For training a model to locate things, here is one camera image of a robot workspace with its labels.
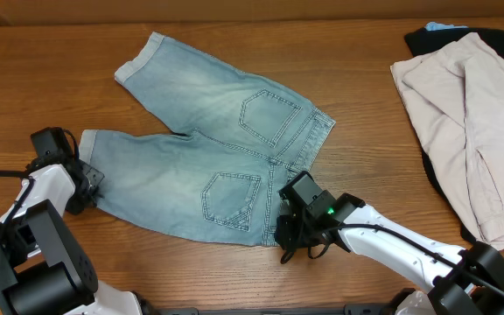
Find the light blue denim shorts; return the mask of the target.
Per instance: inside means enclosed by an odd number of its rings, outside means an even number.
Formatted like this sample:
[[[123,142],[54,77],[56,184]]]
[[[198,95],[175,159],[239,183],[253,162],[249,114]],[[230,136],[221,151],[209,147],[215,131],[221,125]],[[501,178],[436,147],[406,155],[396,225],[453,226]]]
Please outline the light blue denim shorts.
[[[160,33],[115,80],[168,132],[82,133],[80,159],[103,174],[97,206],[165,235],[272,246],[279,191],[311,168],[334,120],[290,88]]]

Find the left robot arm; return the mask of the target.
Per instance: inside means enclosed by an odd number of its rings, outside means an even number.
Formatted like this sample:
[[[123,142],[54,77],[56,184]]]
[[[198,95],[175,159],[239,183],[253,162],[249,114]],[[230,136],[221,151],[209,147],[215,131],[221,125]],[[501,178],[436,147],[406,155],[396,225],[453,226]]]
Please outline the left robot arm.
[[[71,131],[49,127],[31,134],[37,153],[18,178],[21,190],[0,218],[0,311],[3,314],[152,314],[131,291],[99,280],[63,221],[95,205],[104,176],[81,161]]]

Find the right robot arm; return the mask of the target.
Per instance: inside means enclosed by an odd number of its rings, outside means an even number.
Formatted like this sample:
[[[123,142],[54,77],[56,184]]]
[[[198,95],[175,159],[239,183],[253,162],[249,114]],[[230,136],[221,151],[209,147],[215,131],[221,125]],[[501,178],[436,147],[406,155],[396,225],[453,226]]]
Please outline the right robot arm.
[[[490,245],[477,241],[462,248],[427,238],[351,194],[334,198],[308,171],[279,194],[290,210],[276,223],[282,263],[298,249],[336,245],[416,285],[388,308],[391,314],[504,314],[504,257]]]

